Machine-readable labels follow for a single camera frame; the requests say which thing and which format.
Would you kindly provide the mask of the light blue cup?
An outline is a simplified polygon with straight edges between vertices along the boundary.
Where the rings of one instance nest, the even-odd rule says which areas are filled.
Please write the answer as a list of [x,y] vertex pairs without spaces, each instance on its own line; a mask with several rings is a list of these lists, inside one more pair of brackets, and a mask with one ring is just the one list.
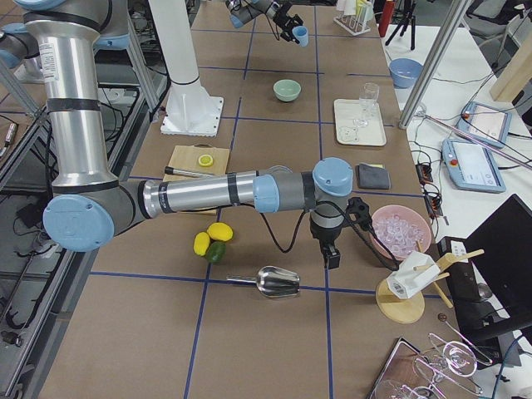
[[294,27],[292,33],[298,37],[300,41],[298,45],[300,47],[306,47],[308,45],[308,29],[304,25]]

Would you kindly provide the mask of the green bowl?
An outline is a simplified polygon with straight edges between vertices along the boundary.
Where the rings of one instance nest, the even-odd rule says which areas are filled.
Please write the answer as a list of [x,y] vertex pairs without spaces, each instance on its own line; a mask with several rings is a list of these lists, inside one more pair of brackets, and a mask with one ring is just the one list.
[[291,102],[299,97],[301,86],[295,80],[282,79],[273,84],[273,93],[278,100]]

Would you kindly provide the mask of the metal ice scoop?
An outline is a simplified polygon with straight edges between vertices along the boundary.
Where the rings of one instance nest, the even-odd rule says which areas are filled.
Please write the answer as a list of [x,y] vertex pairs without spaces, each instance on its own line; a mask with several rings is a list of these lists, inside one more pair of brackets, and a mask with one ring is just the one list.
[[255,277],[228,275],[232,283],[251,283],[266,298],[295,298],[300,294],[300,277],[297,273],[268,265],[262,267]]

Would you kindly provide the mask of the pink bowl with ice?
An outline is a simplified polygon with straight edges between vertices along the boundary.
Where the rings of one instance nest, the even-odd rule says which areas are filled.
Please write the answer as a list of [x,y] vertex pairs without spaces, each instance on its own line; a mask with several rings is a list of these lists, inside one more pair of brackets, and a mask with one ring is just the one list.
[[390,258],[403,260],[412,251],[426,252],[432,241],[429,224],[413,209],[402,205],[385,205],[372,214],[372,226],[377,238],[370,236],[378,252]]

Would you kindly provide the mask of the blue bowl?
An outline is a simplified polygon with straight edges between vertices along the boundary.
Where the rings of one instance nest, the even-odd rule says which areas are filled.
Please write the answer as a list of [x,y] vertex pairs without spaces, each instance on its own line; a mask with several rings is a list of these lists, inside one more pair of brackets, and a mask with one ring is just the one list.
[[410,58],[391,60],[389,71],[395,88],[407,89],[416,83],[423,69],[423,65]]

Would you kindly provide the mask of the grey yellow cloth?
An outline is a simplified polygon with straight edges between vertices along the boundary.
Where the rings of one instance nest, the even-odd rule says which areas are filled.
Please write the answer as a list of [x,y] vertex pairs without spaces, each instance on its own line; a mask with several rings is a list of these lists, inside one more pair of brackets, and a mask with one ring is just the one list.
[[356,166],[357,185],[362,189],[388,190],[391,179],[388,171],[379,166],[358,164]]

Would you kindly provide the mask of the yellow cup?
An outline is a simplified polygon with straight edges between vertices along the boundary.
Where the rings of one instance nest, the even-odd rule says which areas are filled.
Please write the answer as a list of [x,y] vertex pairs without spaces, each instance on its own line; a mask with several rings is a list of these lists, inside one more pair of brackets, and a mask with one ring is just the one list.
[[369,2],[367,0],[356,0],[355,1],[355,15],[357,17],[363,17],[365,15],[368,3]]

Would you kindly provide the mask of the wooden mug tree stand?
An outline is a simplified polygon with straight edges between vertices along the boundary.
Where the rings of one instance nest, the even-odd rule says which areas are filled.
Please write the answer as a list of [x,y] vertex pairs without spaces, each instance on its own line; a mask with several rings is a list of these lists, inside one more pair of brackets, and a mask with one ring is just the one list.
[[[453,308],[453,303],[445,295],[442,289],[437,285],[436,281],[439,281],[443,278],[448,277],[450,274],[446,270],[454,263],[463,261],[465,259],[470,259],[475,256],[483,254],[485,251],[483,249],[477,249],[469,253],[456,256],[453,253],[444,254],[436,262],[437,266],[440,268],[440,273],[434,281],[432,281],[428,286],[432,286],[437,292],[438,295],[443,300],[444,304],[448,308]],[[409,299],[399,299],[395,294],[393,294],[387,286],[387,278],[383,279],[376,289],[376,300],[377,306],[381,312],[389,319],[396,323],[401,324],[410,324],[418,321],[424,313],[425,310],[425,299],[422,293],[422,290],[415,294],[412,298]]]

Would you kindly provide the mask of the cream bear tray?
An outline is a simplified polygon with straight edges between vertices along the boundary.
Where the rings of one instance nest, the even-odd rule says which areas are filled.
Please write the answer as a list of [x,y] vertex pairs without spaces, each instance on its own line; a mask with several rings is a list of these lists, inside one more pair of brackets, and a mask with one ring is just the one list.
[[333,102],[336,139],[342,145],[384,146],[387,143],[379,104],[362,113],[359,100]]

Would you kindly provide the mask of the red cylinder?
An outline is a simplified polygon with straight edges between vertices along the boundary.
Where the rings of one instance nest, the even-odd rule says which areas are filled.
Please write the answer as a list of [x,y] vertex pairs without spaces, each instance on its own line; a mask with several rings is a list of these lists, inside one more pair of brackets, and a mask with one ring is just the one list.
[[386,0],[383,4],[382,14],[378,23],[378,32],[380,37],[385,37],[387,29],[392,21],[396,2],[393,0]]

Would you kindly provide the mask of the yellow lemon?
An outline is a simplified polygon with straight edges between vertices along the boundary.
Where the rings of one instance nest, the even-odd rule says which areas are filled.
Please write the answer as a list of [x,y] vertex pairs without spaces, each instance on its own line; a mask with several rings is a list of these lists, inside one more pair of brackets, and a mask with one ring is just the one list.
[[233,229],[226,223],[212,223],[206,230],[212,240],[228,242],[234,237]]
[[211,238],[206,232],[199,232],[195,236],[193,250],[196,255],[203,257],[206,255],[211,243]]

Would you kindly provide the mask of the green lime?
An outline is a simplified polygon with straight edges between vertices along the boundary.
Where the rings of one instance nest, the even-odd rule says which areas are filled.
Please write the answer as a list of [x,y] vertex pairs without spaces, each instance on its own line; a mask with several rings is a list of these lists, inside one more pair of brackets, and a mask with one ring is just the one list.
[[214,241],[208,247],[204,257],[211,264],[218,264],[222,261],[226,251],[226,243],[223,241]]

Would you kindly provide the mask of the black tripod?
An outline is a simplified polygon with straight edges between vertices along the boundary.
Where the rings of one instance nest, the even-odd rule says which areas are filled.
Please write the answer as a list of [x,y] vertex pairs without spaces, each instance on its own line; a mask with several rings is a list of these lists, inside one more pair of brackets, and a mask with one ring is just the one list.
[[402,37],[407,28],[411,28],[411,46],[410,50],[413,51],[416,48],[416,16],[414,11],[416,9],[416,0],[406,0],[404,2],[404,9],[402,14],[402,19],[400,23],[396,26],[391,36],[385,41],[385,45],[388,46],[394,37],[399,33],[399,36]]

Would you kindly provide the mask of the wooden cutting board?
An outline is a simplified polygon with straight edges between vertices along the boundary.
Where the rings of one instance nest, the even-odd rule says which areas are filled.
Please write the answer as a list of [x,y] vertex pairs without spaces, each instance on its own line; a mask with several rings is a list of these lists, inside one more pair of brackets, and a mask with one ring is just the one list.
[[[227,171],[229,154],[229,149],[209,145],[176,145],[167,165],[180,170],[224,175]],[[199,158],[204,155],[210,155],[213,158],[211,165],[200,164]]]

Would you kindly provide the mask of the lemon half slice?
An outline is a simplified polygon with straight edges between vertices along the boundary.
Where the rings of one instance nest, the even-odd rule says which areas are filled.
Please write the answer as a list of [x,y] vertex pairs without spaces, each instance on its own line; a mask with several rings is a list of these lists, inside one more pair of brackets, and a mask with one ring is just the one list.
[[209,168],[214,165],[214,157],[211,154],[202,154],[198,157],[197,163],[200,167]]

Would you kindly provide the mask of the black tray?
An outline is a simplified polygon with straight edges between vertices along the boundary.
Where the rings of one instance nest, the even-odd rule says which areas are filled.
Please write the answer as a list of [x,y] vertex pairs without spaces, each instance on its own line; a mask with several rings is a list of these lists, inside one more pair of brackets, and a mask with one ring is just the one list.
[[420,350],[399,337],[366,398],[437,398],[414,370]]

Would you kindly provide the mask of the near teach pendant tablet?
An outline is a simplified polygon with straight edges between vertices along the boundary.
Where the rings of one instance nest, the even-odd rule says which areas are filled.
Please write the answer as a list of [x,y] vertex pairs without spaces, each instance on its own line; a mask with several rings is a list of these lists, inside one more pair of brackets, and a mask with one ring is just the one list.
[[485,147],[469,141],[445,139],[441,152],[450,179],[459,190],[486,193],[506,191],[498,165]]

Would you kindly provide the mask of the teach pendant tablet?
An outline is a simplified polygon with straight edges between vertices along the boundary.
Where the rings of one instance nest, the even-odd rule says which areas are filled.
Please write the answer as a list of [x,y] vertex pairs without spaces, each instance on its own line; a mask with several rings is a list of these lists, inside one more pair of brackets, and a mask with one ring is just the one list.
[[459,190],[486,193],[506,191],[498,165],[485,147],[469,141],[445,139],[441,152],[450,179]]
[[477,140],[496,148],[502,148],[506,142],[512,115],[508,111],[495,109],[476,101],[470,101],[462,113],[456,127]]

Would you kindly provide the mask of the upturned wine glass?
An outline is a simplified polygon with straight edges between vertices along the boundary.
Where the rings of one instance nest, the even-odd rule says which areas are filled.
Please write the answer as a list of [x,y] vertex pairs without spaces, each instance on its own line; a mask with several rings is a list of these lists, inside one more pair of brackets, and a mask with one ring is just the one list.
[[493,364],[490,357],[467,339],[446,341],[433,332],[428,333],[428,339],[433,348],[429,358],[458,377],[472,377],[479,365]]

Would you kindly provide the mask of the black monitor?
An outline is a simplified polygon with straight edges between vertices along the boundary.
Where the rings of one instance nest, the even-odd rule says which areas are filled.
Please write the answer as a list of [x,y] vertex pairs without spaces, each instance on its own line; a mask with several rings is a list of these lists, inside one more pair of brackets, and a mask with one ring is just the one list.
[[[515,330],[530,340],[531,209],[513,194],[467,238],[443,238],[437,245],[440,254],[450,252],[453,241],[468,252],[484,251],[449,269],[447,285],[461,332],[475,343]],[[491,313],[489,303],[480,298],[475,270],[509,314],[507,319]]]

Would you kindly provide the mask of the far teach pendant tablet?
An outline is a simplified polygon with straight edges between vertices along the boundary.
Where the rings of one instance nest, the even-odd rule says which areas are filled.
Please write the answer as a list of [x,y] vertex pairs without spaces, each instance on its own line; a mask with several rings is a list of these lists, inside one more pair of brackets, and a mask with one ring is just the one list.
[[495,109],[476,101],[470,101],[462,113],[456,127],[477,140],[496,148],[502,148],[506,142],[512,115],[508,111]]

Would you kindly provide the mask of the aluminium frame post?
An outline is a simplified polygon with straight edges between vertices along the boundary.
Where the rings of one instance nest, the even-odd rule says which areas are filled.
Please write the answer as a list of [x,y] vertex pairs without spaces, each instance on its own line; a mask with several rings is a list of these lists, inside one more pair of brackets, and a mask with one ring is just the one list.
[[451,3],[449,12],[447,13],[444,21],[436,35],[436,39],[433,42],[421,74],[418,77],[411,94],[409,95],[406,104],[401,113],[401,117],[398,121],[398,127],[405,130],[411,122],[415,111],[421,104],[421,100],[430,85],[433,76],[436,73],[436,69],[439,66],[443,56],[449,47],[452,38],[456,32],[456,29],[461,24],[461,19],[466,14],[466,10],[470,6],[470,0],[454,0]]

